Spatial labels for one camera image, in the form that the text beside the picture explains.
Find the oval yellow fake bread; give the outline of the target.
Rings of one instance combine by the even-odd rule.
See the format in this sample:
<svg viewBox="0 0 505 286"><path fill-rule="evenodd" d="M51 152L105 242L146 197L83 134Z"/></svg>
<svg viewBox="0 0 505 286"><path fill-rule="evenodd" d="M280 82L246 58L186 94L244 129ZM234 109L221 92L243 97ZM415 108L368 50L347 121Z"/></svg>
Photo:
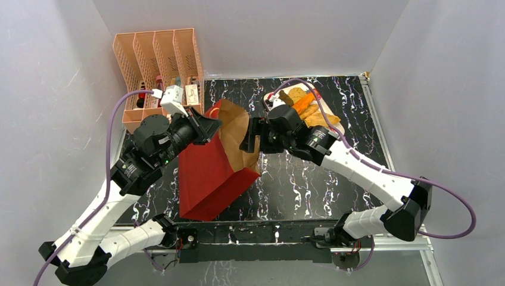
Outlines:
<svg viewBox="0 0 505 286"><path fill-rule="evenodd" d="M334 116L331 114L323 114L321 112L315 112L308 118L306 118L304 121L308 127L314 127L314 126L323 126L323 127L328 127L328 123L326 122L325 118L328 119L331 125L336 126L337 124L340 123L340 118L338 116Z"/></svg>

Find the long yellow fake bread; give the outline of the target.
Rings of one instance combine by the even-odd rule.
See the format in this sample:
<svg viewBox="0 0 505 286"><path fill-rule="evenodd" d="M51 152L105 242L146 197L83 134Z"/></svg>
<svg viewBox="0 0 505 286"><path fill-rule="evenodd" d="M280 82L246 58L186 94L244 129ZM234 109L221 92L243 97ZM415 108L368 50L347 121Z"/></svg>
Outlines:
<svg viewBox="0 0 505 286"><path fill-rule="evenodd" d="M301 120L305 120L313 113L315 113L317 110L319 110L319 106L317 104L310 104L305 110L301 112L300 114Z"/></svg>

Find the round yellow fake bread slice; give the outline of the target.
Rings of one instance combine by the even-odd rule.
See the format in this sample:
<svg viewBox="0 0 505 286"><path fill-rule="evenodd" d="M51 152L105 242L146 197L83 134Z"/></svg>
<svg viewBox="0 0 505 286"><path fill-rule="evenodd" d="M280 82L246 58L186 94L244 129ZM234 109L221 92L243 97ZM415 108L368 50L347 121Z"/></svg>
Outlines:
<svg viewBox="0 0 505 286"><path fill-rule="evenodd" d="M307 95L306 91L299 87L294 87L289 90L288 96L295 104L297 101L301 100Z"/></svg>

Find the red brown paper bag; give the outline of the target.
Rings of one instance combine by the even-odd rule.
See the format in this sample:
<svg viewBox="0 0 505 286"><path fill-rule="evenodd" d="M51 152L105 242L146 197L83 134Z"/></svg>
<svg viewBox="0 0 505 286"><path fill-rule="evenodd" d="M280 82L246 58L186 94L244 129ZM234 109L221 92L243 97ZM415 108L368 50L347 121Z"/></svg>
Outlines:
<svg viewBox="0 0 505 286"><path fill-rule="evenodd" d="M223 124L209 143L191 144L178 156L179 216L210 221L260 176L259 139L251 153L240 149L250 115L232 101L219 100L205 115Z"/></svg>

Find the brown twisted fake bread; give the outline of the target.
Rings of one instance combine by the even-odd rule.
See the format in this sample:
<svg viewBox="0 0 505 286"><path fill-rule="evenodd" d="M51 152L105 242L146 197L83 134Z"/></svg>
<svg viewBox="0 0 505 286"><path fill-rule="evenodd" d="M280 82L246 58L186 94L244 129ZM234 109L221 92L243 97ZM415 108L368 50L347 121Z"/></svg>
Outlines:
<svg viewBox="0 0 505 286"><path fill-rule="evenodd" d="M290 107L294 105L292 98L284 90L279 91L279 99Z"/></svg>

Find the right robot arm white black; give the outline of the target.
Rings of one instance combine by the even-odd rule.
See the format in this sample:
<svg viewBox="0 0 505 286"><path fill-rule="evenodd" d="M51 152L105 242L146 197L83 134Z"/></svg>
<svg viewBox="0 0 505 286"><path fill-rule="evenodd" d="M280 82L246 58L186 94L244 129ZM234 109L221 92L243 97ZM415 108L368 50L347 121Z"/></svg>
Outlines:
<svg viewBox="0 0 505 286"><path fill-rule="evenodd" d="M431 186L389 174L375 161L346 147L341 136L324 126L308 127L288 105L273 108L267 117L249 119L240 149L258 147L265 154L290 155L332 170L378 198L382 205L345 213L333 229L309 239L319 247L352 246L359 239L391 234L414 241L431 205Z"/></svg>

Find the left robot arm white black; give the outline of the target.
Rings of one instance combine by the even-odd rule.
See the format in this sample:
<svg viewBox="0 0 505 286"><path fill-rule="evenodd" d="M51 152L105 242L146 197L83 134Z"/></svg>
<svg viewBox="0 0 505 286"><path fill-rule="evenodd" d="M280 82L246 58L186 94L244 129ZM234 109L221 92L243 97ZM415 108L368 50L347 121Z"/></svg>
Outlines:
<svg viewBox="0 0 505 286"><path fill-rule="evenodd" d="M189 145L209 143L222 121L184 108L171 118L155 114L135 129L132 144L110 167L104 184L81 217L56 241L39 247L64 285L94 285L118 261L152 246L172 248L179 228L159 214L139 226L109 236L122 214L163 174L163 168Z"/></svg>

